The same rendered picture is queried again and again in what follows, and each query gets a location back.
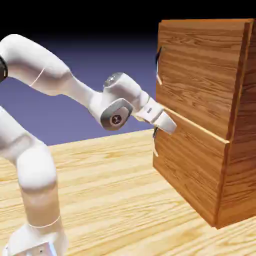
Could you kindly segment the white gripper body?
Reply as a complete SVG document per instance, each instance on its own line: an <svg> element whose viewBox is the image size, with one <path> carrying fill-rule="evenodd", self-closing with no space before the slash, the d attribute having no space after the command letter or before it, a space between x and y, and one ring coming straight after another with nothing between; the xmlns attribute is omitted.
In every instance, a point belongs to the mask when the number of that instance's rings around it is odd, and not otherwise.
<svg viewBox="0 0 256 256"><path fill-rule="evenodd" d="M177 128L174 120L165 111L162 111L152 124L168 134L173 134Z"/></svg>

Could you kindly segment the small wooden cabinet door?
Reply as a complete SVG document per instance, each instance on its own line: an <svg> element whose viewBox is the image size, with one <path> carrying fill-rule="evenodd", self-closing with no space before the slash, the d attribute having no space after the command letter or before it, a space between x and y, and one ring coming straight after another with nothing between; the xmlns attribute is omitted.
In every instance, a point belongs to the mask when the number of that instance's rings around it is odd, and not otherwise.
<svg viewBox="0 0 256 256"><path fill-rule="evenodd" d="M167 114L177 128L157 131L153 166L214 227L230 141L170 109Z"/></svg>

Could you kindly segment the large wooden cabinet door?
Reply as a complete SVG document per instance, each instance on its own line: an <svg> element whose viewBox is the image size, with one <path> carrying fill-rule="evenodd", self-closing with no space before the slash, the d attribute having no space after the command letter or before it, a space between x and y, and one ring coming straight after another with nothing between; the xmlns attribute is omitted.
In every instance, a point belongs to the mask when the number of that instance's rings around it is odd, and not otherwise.
<svg viewBox="0 0 256 256"><path fill-rule="evenodd" d="M163 20L158 92L164 105L229 140L252 19Z"/></svg>

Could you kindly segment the wooden cabinet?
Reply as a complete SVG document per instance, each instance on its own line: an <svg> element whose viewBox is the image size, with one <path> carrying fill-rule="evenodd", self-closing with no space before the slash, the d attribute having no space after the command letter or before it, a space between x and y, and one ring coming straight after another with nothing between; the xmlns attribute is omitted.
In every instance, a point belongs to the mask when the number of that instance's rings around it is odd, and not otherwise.
<svg viewBox="0 0 256 256"><path fill-rule="evenodd" d="M155 169L215 227L256 216L256 19L163 20Z"/></svg>

